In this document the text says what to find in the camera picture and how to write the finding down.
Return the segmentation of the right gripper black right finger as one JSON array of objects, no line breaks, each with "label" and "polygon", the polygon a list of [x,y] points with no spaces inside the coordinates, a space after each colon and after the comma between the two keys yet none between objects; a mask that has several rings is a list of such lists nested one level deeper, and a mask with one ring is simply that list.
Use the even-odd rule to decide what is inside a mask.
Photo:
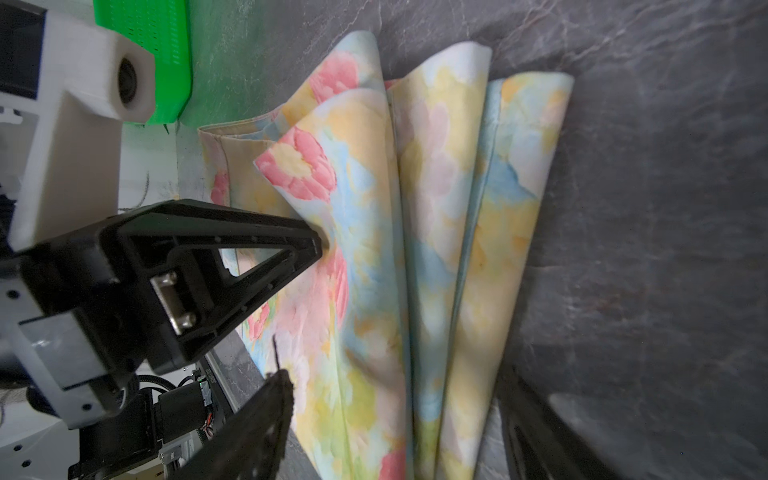
[{"label": "right gripper black right finger", "polygon": [[618,472],[513,366],[496,383],[507,464],[517,479],[618,479]]}]

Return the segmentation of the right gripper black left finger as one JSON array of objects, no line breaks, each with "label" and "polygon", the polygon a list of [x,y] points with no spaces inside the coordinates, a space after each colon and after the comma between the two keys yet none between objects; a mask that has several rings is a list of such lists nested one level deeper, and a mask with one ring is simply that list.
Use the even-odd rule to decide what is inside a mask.
[{"label": "right gripper black left finger", "polygon": [[294,406],[286,370],[262,374],[227,336],[167,401],[169,479],[275,479]]}]

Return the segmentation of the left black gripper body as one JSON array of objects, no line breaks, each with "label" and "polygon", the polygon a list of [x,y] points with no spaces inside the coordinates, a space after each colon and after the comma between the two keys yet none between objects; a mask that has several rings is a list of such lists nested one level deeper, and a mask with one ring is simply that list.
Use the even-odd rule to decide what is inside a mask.
[{"label": "left black gripper body", "polygon": [[33,407],[81,429],[138,395],[149,278],[133,263],[14,255],[1,262],[1,337]]}]

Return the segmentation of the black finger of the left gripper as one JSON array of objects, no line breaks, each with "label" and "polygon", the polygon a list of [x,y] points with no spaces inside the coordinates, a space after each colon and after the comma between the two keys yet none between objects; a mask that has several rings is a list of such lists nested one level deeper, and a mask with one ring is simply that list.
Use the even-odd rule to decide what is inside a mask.
[{"label": "black finger of the left gripper", "polygon": [[195,200],[114,216],[98,245],[157,373],[198,361],[322,256],[302,220]]}]

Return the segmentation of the pastel floral skirt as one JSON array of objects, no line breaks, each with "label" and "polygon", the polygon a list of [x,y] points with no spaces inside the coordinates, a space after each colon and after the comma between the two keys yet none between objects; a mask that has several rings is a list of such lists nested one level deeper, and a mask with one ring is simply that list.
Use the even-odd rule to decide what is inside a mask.
[{"label": "pastel floral skirt", "polygon": [[574,87],[466,41],[386,80],[346,35],[281,106],[199,131],[212,202],[305,220],[321,259],[238,328],[285,368],[324,479],[471,479]]}]

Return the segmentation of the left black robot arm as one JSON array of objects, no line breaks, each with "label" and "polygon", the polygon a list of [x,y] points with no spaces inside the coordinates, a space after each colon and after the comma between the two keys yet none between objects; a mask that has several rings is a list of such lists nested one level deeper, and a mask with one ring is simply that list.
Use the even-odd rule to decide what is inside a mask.
[{"label": "left black robot arm", "polygon": [[304,221],[194,200],[124,213],[1,252],[1,384],[80,438],[72,479],[107,479],[194,431],[178,479],[273,479],[294,387],[278,369],[236,413],[208,379],[143,380],[201,361],[321,258]]}]

